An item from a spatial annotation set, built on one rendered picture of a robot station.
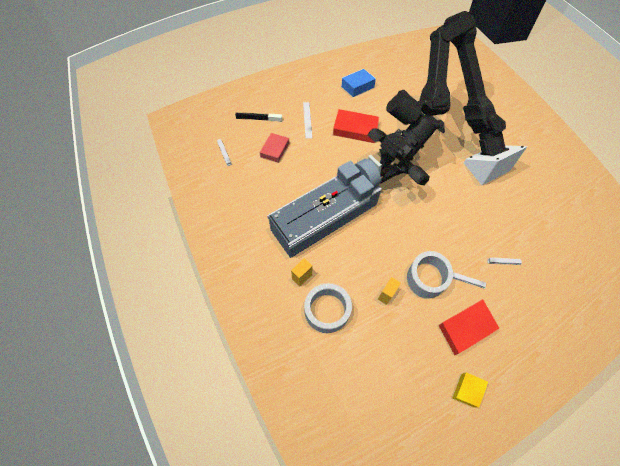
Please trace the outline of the red rectangular block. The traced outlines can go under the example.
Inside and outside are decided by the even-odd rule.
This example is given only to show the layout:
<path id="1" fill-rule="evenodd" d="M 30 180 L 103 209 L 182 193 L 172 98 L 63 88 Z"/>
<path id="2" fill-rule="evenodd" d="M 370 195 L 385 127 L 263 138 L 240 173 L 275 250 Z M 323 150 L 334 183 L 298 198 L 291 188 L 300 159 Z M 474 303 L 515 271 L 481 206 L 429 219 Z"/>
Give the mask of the red rectangular block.
<path id="1" fill-rule="evenodd" d="M 270 133 L 259 154 L 260 158 L 280 162 L 290 143 L 290 138 Z"/>
<path id="2" fill-rule="evenodd" d="M 499 326 L 495 322 L 493 315 L 491 315 L 484 299 L 481 299 L 440 323 L 439 328 L 451 347 L 453 355 L 457 355 L 497 331 Z"/>
<path id="3" fill-rule="evenodd" d="M 338 111 L 333 136 L 375 143 L 367 134 L 378 127 L 379 117 L 351 111 Z"/>

